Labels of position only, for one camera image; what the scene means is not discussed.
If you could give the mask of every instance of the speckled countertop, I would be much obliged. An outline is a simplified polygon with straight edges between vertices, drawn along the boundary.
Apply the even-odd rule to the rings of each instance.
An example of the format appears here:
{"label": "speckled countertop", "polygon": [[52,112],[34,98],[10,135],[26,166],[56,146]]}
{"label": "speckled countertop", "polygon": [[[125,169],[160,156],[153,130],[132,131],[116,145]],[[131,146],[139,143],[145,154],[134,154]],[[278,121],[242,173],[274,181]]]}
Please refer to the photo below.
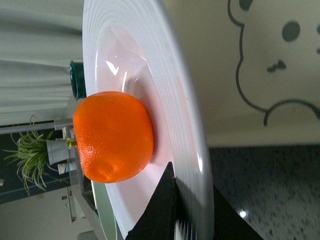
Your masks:
{"label": "speckled countertop", "polygon": [[213,184],[265,240],[320,239],[320,146],[211,148]]}

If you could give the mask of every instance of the bear face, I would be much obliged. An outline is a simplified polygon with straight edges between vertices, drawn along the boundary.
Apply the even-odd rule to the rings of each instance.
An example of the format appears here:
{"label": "bear face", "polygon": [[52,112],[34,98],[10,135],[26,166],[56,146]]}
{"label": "bear face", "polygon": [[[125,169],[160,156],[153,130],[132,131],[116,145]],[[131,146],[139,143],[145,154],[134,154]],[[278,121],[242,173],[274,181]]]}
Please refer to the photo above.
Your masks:
{"label": "bear face", "polygon": [[320,119],[320,2],[228,0],[241,28],[236,84],[242,99],[269,114],[302,104]]}

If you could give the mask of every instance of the orange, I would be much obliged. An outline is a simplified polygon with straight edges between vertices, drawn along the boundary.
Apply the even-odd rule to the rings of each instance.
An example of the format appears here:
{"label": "orange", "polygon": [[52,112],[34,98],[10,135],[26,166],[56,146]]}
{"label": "orange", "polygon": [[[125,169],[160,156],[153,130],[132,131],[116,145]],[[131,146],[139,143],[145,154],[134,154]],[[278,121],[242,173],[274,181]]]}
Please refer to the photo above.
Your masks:
{"label": "orange", "polygon": [[115,183],[141,172],[152,158],[154,135],[144,105],[117,91],[85,98],[73,116],[76,147],[84,175]]}

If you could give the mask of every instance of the bear eye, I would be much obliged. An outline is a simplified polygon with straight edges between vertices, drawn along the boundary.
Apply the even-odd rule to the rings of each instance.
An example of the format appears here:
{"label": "bear eye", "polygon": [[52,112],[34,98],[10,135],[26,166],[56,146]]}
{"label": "bear eye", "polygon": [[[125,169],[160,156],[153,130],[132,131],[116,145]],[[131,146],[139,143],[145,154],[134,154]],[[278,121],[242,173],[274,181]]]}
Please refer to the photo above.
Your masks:
{"label": "bear eye", "polygon": [[300,34],[300,25],[296,21],[289,21],[283,26],[282,38],[285,41],[291,42],[291,41],[297,39],[299,34]]}

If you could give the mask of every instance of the white pot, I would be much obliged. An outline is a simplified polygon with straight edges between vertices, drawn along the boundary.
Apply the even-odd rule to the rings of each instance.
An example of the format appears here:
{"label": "white pot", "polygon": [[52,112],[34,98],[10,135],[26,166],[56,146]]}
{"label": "white pot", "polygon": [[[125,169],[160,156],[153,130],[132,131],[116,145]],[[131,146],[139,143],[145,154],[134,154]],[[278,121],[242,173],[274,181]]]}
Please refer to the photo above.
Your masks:
{"label": "white pot", "polygon": [[55,164],[69,158],[69,149],[66,147],[66,139],[46,141],[49,164]]}

